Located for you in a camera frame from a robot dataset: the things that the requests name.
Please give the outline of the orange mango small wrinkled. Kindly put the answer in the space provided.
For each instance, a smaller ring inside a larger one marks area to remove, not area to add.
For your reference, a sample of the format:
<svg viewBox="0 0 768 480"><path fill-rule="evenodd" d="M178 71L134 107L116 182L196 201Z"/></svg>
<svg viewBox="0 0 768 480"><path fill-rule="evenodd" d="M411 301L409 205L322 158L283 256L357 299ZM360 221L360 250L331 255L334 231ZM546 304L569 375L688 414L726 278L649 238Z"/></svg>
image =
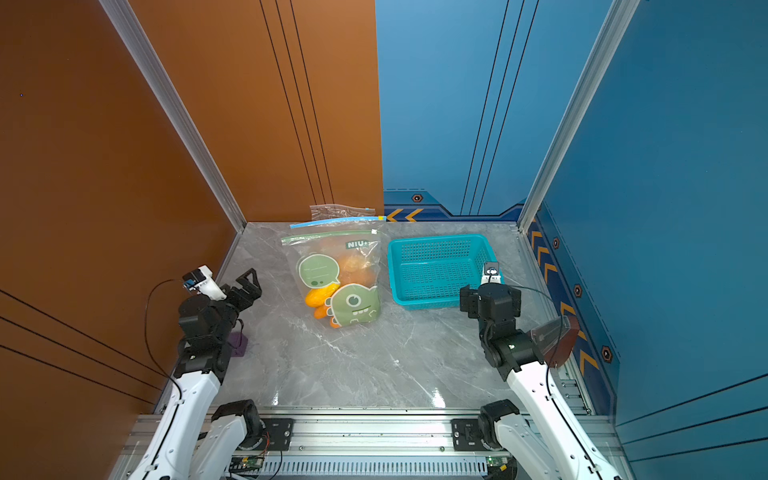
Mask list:
<svg viewBox="0 0 768 480"><path fill-rule="evenodd" d="M332 314L331 308L328 306L323 305L323 306L317 307L314 311L314 317L318 320L323 320L323 319L328 320L329 325L332 328L336 328L336 329L341 328L341 325L337 321L336 317Z"/></svg>

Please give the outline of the small yellow mango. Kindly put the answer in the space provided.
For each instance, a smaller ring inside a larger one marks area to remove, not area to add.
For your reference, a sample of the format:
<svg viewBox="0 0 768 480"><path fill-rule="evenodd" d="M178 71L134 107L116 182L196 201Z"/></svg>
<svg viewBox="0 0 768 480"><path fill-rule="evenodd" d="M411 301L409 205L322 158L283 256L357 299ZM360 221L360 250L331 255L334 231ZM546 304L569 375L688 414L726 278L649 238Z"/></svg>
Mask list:
<svg viewBox="0 0 768 480"><path fill-rule="evenodd" d="M305 304L311 308L319 308L326 303L326 300L340 288L339 283L330 283L322 288L311 289L306 297Z"/></svg>

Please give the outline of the clear zip-top bag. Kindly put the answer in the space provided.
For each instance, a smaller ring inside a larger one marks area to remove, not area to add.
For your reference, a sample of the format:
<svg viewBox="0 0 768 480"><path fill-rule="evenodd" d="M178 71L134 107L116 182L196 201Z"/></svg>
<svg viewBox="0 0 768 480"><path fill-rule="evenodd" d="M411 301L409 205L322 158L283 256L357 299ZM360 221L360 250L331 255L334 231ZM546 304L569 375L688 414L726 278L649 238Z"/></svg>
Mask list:
<svg viewBox="0 0 768 480"><path fill-rule="evenodd" d="M319 204L310 206L313 221L353 217L377 217L372 208L354 207L342 204Z"/></svg>

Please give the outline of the orange mango top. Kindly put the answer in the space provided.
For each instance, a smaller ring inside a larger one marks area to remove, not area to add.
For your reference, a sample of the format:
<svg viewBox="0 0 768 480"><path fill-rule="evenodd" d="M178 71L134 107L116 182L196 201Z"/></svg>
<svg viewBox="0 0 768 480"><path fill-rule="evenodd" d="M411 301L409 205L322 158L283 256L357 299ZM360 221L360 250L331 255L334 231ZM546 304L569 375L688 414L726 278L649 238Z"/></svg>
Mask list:
<svg viewBox="0 0 768 480"><path fill-rule="evenodd" d="M338 259L339 280L342 285L360 284L371 287L376 282L374 264L359 252L347 253Z"/></svg>

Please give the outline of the green printed zip bag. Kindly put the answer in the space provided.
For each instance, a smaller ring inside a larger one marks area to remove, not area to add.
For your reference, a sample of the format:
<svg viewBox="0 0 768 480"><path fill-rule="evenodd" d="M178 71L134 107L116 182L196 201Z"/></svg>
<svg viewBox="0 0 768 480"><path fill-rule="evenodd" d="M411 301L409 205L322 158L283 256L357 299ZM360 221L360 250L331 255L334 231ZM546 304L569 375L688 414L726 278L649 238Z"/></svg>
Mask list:
<svg viewBox="0 0 768 480"><path fill-rule="evenodd" d="M380 229L376 234L321 236L298 242L286 242L284 238L288 234L281 239L281 246L297 287L303 295L304 304L305 297L311 289L322 288L330 283L339 283L340 288L326 300L324 305L331 308L341 328L371 323L379 318L382 311L378 288L382 256ZM376 282L371 287L354 283L341 284L338 259L352 252L365 255L374 264ZM316 308L307 307L312 309L314 314Z"/></svg>

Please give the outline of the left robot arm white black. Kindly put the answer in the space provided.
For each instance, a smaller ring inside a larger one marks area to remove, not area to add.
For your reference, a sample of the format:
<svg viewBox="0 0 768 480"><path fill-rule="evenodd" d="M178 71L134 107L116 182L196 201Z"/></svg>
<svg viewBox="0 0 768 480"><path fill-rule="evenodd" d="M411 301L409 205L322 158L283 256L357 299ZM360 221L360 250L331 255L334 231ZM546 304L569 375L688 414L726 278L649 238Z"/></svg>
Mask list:
<svg viewBox="0 0 768 480"><path fill-rule="evenodd" d="M192 293L178 308L183 331L179 359L168 379L168 404L132 479L221 479L230 474L239 449L267 450L270 436L251 400L218 407L210 430L202 432L236 348L230 344L240 313L262 296L257 271L247 270L236 284L218 285L203 265L182 277Z"/></svg>

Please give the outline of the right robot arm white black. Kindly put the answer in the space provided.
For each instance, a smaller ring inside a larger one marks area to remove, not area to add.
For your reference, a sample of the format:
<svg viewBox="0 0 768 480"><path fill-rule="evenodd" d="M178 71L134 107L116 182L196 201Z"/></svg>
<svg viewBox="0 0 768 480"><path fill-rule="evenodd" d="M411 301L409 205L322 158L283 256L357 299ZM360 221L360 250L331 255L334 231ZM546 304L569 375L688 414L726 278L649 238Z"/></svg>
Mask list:
<svg viewBox="0 0 768 480"><path fill-rule="evenodd" d="M459 308L478 321L485 358L514 396L480 408L485 445L509 452L532 479L620 479L558 390L552 361L517 327L520 290L501 283L465 286Z"/></svg>

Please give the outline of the blue zipper clear bag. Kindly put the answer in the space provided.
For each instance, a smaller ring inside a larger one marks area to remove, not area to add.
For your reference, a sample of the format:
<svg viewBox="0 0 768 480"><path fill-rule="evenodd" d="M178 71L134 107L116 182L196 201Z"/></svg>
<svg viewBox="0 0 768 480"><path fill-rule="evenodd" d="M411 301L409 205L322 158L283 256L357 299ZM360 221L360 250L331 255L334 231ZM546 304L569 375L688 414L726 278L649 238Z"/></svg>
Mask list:
<svg viewBox="0 0 768 480"><path fill-rule="evenodd" d="M314 220L291 225L290 233L284 240L286 242L298 242L299 240L319 238L321 236L357 233L376 234L385 221L386 218L384 216L340 217Z"/></svg>

